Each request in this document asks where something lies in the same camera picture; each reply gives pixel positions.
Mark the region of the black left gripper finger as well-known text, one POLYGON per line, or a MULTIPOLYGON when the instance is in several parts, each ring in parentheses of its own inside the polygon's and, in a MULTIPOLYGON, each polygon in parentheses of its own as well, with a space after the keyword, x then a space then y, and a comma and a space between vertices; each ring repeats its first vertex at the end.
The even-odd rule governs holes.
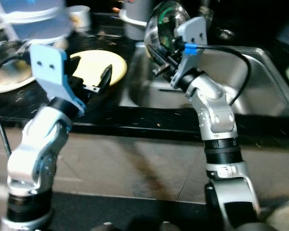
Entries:
POLYGON ((99 91, 106 91, 111 86, 112 80, 112 65, 110 64, 101 74, 100 83, 98 84, 99 91))
POLYGON ((74 73, 76 72, 79 64, 81 61, 81 56, 74 56, 70 57, 69 59, 69 75, 70 77, 74 76, 74 73))

